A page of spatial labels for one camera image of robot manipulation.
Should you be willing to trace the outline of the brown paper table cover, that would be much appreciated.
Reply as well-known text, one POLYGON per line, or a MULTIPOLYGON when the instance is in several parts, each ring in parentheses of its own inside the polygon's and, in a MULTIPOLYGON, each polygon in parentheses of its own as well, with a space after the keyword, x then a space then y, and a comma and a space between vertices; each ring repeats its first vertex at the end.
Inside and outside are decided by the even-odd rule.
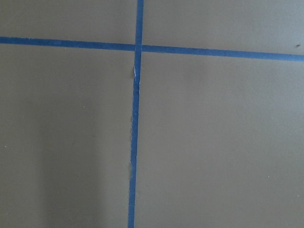
MULTIPOLYGON (((135 45, 138 0, 3 0, 0 37, 135 45)), ((142 46, 304 55, 301 0, 143 0, 142 46)), ((0 225, 128 228, 134 51, 0 43, 0 225)), ((142 51, 134 228, 301 228, 304 62, 142 51)))

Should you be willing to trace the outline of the upper horizontal blue tape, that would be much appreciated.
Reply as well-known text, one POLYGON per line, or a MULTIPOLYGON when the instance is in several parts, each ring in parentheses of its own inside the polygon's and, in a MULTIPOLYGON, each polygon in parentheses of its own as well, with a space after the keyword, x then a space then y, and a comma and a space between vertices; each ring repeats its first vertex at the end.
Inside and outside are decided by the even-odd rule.
MULTIPOLYGON (((60 40, 60 39, 1 37, 0 42, 2 44, 13 44, 13 45, 135 51, 134 44, 73 41, 73 40, 60 40)), ((303 55, 235 51, 235 50, 222 50, 222 49, 190 48, 190 47, 167 47, 167 46, 143 45, 141 51, 151 52, 151 53, 238 57, 238 58, 282 60, 282 61, 294 61, 294 62, 304 61, 303 55)))

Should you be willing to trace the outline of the centre vertical blue tape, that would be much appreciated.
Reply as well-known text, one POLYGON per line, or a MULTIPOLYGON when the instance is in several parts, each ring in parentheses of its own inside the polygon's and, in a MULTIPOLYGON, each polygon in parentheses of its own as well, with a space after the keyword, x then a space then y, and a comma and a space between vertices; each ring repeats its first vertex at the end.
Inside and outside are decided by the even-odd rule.
POLYGON ((135 45, 134 45, 133 106, 132 106, 131 147, 130 147, 131 149, 130 150, 130 181, 129 181, 129 203, 128 203, 128 224, 127 224, 129 228, 135 227, 138 124, 139 124, 139 104, 140 104, 142 41, 143 41, 143 9, 144 9, 144 1, 143 0, 137 1, 135 45))

